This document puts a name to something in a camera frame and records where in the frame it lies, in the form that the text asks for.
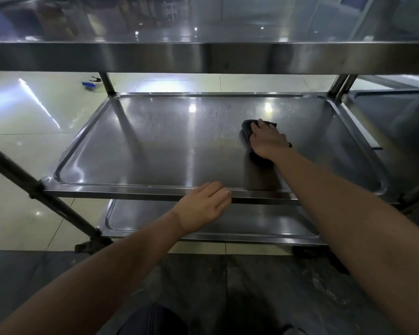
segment fingers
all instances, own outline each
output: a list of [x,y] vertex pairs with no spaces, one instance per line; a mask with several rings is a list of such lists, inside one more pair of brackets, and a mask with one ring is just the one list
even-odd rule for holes
[[231,204],[231,195],[229,197],[227,197],[224,201],[222,201],[222,203],[220,203],[217,207],[216,207],[216,214],[217,217],[219,217],[224,211],[225,209],[228,208],[228,206]]
[[200,193],[202,190],[204,190],[207,186],[209,186],[211,184],[211,182],[207,182],[203,185],[201,185],[200,187],[197,187],[193,190],[193,192],[195,193]]
[[264,123],[264,121],[262,121],[262,119],[258,120],[258,126],[259,128],[267,128],[267,125]]
[[212,182],[209,186],[207,186],[205,189],[203,189],[200,194],[205,197],[210,197],[214,193],[216,193],[219,189],[223,187],[222,183],[219,181]]
[[259,131],[259,127],[256,125],[256,123],[254,122],[251,123],[251,130],[253,131],[254,134],[256,134]]
[[209,202],[214,207],[224,202],[228,197],[231,197],[231,192],[228,188],[219,189],[210,198]]

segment right hand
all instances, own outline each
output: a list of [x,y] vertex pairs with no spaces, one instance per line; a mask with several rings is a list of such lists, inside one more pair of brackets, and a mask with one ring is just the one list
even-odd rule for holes
[[171,209],[184,234],[194,233],[217,219],[231,203],[231,192],[220,182],[208,182],[185,195]]
[[262,119],[259,119],[258,125],[251,124],[253,134],[250,136],[251,147],[257,155],[270,160],[282,148],[289,147],[285,134],[279,134],[273,124],[268,126]]

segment stainless steel cart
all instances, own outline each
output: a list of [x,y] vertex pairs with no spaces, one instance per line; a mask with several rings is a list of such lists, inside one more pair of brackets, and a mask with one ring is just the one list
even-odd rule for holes
[[[108,97],[40,181],[1,152],[0,173],[90,236],[77,251],[138,230],[212,180],[233,204],[186,239],[325,244],[285,180],[246,156],[241,123],[262,117],[308,159],[410,212],[419,206],[419,90],[349,92],[359,74],[419,74],[419,31],[395,23],[413,9],[406,2],[2,2],[0,70],[98,71]],[[108,72],[338,76],[329,92],[117,93]],[[95,229],[59,197],[112,200]]]

